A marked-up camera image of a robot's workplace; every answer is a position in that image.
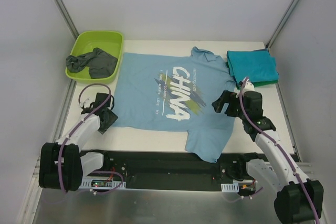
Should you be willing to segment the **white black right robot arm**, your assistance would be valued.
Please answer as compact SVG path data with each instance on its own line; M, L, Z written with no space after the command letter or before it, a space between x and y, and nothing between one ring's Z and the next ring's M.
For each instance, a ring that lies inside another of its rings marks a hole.
M241 154L227 176L234 180L253 178L270 190L275 213L281 223L313 220L320 222L324 189L318 180L309 178L281 146L272 121L263 115L263 97L256 91L223 91L212 103L215 112L223 108L229 117L239 118L244 131L263 151L269 165L257 153Z

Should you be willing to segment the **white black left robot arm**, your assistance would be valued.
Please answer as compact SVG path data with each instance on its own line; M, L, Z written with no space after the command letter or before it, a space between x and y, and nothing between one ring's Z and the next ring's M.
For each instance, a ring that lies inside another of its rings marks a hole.
M79 189L83 177L93 171L99 176L110 173L111 164L97 152L81 155L93 134L104 134L118 116L112 111L114 97L97 93L88 107L82 108L76 125L54 143L45 143L40 152L39 186L65 192Z

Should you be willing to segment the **light blue t shirt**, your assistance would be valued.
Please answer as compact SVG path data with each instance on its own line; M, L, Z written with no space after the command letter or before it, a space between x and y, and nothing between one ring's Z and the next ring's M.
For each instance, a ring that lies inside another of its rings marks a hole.
M234 119L212 103L235 81L225 60L192 48L186 57L126 52L114 92L117 127L186 132L185 150L216 162L228 143Z

